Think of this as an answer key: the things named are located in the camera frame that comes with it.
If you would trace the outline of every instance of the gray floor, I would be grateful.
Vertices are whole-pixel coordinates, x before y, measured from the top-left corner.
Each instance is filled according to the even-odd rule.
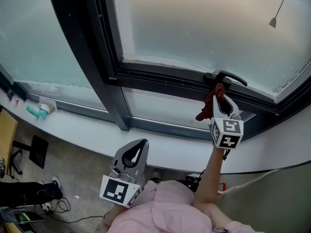
[[[51,182],[57,176],[62,184],[64,197],[71,204],[71,211],[66,215],[73,220],[91,215],[104,215],[113,204],[99,198],[101,180],[111,158],[77,147],[55,138],[28,123],[19,120],[15,140],[31,144],[33,135],[49,142],[44,169],[39,168],[24,151],[17,158],[23,175],[14,174],[21,182]],[[146,168],[148,178],[154,168]],[[185,177],[185,173],[162,170],[163,180],[175,180]],[[239,189],[224,197],[219,197],[220,208],[234,220],[250,224],[257,231],[269,232],[307,232],[311,227],[311,182],[309,174],[311,164],[280,171],[263,178],[246,188]],[[222,175],[221,182],[227,188],[246,183],[262,174]],[[4,181],[13,182],[9,177]],[[40,214],[39,207],[34,208]],[[54,217],[70,222],[62,215]],[[99,218],[81,221],[81,224],[95,228]],[[47,217],[42,223],[34,224],[41,233],[85,233],[76,224],[64,224]]]

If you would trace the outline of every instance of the sneaker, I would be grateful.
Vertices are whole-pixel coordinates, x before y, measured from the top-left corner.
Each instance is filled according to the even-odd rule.
[[[55,184],[55,185],[57,185],[58,188],[60,189],[60,181],[59,181],[58,178],[52,177],[52,183]]]
[[[151,174],[151,179],[161,180],[161,174],[158,170],[154,170]]]

